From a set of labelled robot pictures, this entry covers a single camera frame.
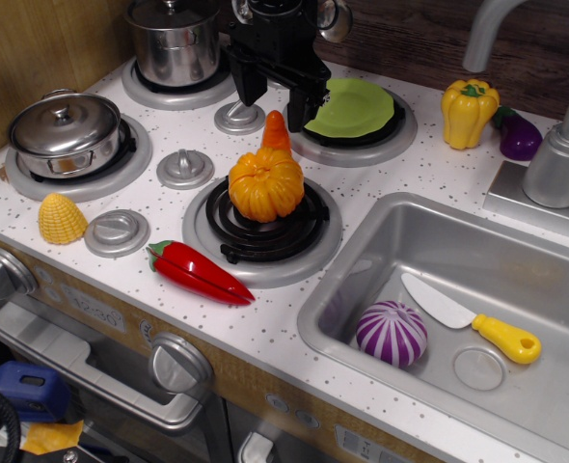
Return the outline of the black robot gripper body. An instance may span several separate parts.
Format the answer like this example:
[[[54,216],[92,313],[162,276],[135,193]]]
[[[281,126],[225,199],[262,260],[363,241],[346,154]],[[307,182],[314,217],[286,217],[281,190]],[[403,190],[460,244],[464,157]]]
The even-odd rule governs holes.
[[[250,1],[253,22],[228,25],[229,50],[259,61],[259,72],[288,89],[326,82],[331,72],[314,51],[315,1]]]

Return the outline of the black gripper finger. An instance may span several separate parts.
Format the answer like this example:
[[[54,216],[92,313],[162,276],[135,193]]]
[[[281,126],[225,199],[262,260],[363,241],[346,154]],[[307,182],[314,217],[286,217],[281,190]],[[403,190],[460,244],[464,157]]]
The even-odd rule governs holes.
[[[315,119],[319,108],[329,100],[329,94],[326,82],[290,89],[286,106],[288,130],[292,133],[300,132],[308,122]]]
[[[267,91],[267,78],[259,72],[255,56],[241,50],[229,50],[230,72],[241,102],[252,106]]]

